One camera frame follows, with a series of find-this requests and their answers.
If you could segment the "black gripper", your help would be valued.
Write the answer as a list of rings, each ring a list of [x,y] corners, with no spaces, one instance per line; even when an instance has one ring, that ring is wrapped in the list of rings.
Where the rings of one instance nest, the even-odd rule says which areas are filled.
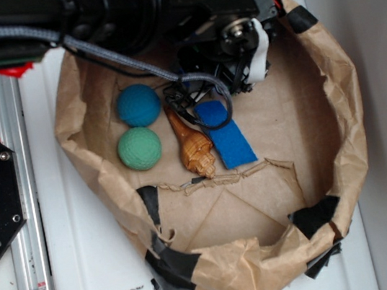
[[[267,53],[279,11],[274,0],[166,0],[181,44],[182,73],[219,78],[231,94],[251,92],[268,73]]]

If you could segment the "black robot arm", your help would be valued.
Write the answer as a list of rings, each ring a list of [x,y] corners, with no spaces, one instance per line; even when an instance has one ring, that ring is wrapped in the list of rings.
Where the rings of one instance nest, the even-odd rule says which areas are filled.
[[[135,56],[166,39],[182,72],[249,92],[252,58],[275,35],[278,0],[0,0],[0,71],[22,71],[67,38]]]

